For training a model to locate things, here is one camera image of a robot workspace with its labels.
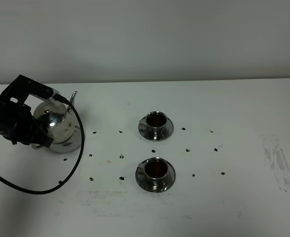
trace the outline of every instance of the smudge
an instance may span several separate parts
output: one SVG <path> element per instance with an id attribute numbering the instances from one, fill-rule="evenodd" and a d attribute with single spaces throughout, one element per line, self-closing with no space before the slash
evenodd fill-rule
<path id="1" fill-rule="evenodd" d="M 276 135 L 262 135 L 264 162 L 274 174 L 280 190 L 290 192 L 290 167 Z"/>

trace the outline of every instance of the table surface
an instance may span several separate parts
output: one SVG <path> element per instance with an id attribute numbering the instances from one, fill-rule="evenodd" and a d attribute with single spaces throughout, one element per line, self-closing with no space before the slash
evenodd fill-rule
<path id="1" fill-rule="evenodd" d="M 290 236 L 290 79 L 50 86 L 68 98 L 78 91 L 83 158 L 48 195 L 0 182 L 0 237 Z M 40 102 L 26 103 L 34 110 Z M 139 134 L 138 121 L 151 111 L 172 120 L 167 140 Z M 46 190 L 68 175 L 78 153 L 13 146 L 0 136 L 0 175 Z M 176 172 L 164 193 L 135 180 L 137 165 L 156 156 Z"/>

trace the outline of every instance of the teapot spout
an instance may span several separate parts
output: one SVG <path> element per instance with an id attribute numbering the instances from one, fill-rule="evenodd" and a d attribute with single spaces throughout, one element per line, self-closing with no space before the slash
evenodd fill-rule
<path id="1" fill-rule="evenodd" d="M 70 101 L 69 101 L 73 106 L 75 105 L 76 94 L 77 94 L 77 91 L 74 91 L 74 93 L 72 93 L 72 96 L 71 96 Z M 70 106 L 68 106 L 68 108 L 67 108 L 67 113 L 69 113 L 69 114 L 73 113 L 73 111 L 72 111 Z"/>

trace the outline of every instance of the silver teapot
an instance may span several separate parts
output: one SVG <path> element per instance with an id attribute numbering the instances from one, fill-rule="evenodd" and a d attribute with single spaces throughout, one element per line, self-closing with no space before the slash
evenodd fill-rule
<path id="1" fill-rule="evenodd" d="M 71 96 L 70 103 L 74 105 L 77 92 Z M 70 106 L 58 106 L 43 102 L 34 111 L 34 118 L 42 122 L 48 131 L 48 136 L 53 138 L 50 149 L 57 153 L 71 152 L 81 145 L 81 130 Z M 34 149 L 42 146 L 32 144 Z"/>

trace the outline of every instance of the dark liquid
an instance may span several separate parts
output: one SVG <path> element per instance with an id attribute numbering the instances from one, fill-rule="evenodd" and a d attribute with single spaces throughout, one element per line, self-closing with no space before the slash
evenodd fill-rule
<path id="1" fill-rule="evenodd" d="M 168 170 L 165 162 L 160 160 L 154 160 L 145 165 L 145 172 L 152 178 L 163 177 Z"/>
<path id="2" fill-rule="evenodd" d="M 162 114 L 152 114 L 146 119 L 148 125 L 152 127 L 161 127 L 166 123 L 166 117 Z"/>

